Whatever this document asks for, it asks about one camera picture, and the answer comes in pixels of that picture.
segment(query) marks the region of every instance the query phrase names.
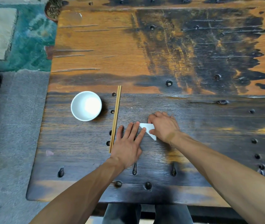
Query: gray concrete floor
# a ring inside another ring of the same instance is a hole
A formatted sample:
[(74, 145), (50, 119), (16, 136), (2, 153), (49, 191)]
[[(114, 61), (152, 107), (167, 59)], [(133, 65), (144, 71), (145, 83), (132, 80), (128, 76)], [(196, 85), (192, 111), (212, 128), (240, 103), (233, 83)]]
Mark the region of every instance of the gray concrete floor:
[(4, 72), (0, 88), (0, 223), (28, 223), (47, 204), (26, 200), (49, 72)]

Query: wooden chopstick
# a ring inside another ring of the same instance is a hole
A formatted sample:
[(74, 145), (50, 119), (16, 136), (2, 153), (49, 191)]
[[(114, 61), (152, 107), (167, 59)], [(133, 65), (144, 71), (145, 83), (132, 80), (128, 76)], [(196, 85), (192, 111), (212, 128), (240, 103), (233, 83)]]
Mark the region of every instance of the wooden chopstick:
[(114, 140), (115, 140), (116, 126), (117, 126), (117, 119), (118, 119), (118, 111), (119, 111), (119, 104), (120, 104), (121, 88), (122, 88), (122, 86), (118, 86), (118, 89), (117, 89), (117, 97), (116, 97), (116, 105), (115, 105), (115, 111), (114, 111), (114, 119), (113, 119), (113, 126), (112, 126), (112, 134), (111, 134), (109, 153), (111, 153), (111, 150), (112, 150), (112, 147), (113, 147), (113, 144), (114, 144)]

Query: paper triangle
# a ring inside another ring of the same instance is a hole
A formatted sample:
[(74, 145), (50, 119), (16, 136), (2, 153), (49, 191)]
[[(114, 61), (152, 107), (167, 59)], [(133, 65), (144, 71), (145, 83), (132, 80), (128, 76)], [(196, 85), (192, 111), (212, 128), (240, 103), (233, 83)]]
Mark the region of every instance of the paper triangle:
[(146, 133), (150, 135), (150, 137), (153, 138), (153, 140), (156, 141), (156, 136), (153, 134), (150, 134), (149, 131), (154, 129), (154, 125), (152, 123), (140, 123), (140, 127), (146, 127)]

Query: finger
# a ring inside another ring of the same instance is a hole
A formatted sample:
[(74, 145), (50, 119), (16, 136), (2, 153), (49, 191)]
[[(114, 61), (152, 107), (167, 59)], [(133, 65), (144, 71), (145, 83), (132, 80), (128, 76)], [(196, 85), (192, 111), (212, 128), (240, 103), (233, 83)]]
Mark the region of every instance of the finger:
[(148, 123), (153, 123), (153, 120), (156, 118), (154, 114), (148, 116)]
[(123, 126), (121, 125), (118, 130), (117, 130), (117, 134), (116, 134), (116, 140), (121, 139), (121, 133), (123, 131)]
[(137, 159), (140, 157), (141, 154), (142, 154), (142, 149), (139, 147), (137, 151)]
[(138, 132), (139, 125), (140, 125), (140, 122), (136, 122), (133, 125), (132, 131), (131, 131), (130, 136), (128, 137), (128, 139), (131, 139), (131, 140), (135, 139), (135, 136), (136, 136), (136, 134)]
[(126, 128), (126, 131), (123, 135), (123, 138), (128, 138), (129, 135), (130, 135), (130, 132), (132, 130), (132, 126), (133, 126), (133, 122), (131, 122), (130, 124), (128, 124), (127, 128)]
[(156, 134), (155, 134), (155, 129), (150, 130), (149, 133), (150, 133), (150, 134), (153, 134), (153, 135), (156, 136)]
[(157, 117), (163, 116), (163, 114), (161, 112), (159, 112), (159, 111), (155, 112), (154, 115), (157, 116)]
[(166, 117), (169, 117), (168, 113), (166, 113), (166, 112), (162, 112), (162, 114), (163, 114), (164, 116), (166, 116)]
[(141, 132), (139, 133), (139, 135), (138, 135), (137, 138), (135, 139), (135, 143), (137, 143), (138, 146), (140, 145), (140, 143), (141, 143), (141, 141), (142, 141), (142, 139), (143, 139), (145, 133), (146, 133), (146, 128), (143, 127), (143, 129), (141, 130)]

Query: pants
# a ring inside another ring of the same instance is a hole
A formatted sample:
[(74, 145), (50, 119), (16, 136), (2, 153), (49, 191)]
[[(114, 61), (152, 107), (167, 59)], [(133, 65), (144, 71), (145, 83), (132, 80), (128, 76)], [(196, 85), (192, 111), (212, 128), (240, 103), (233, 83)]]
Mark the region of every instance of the pants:
[[(153, 224), (193, 224), (186, 205), (155, 205)], [(102, 224), (139, 224), (140, 204), (108, 204)]]

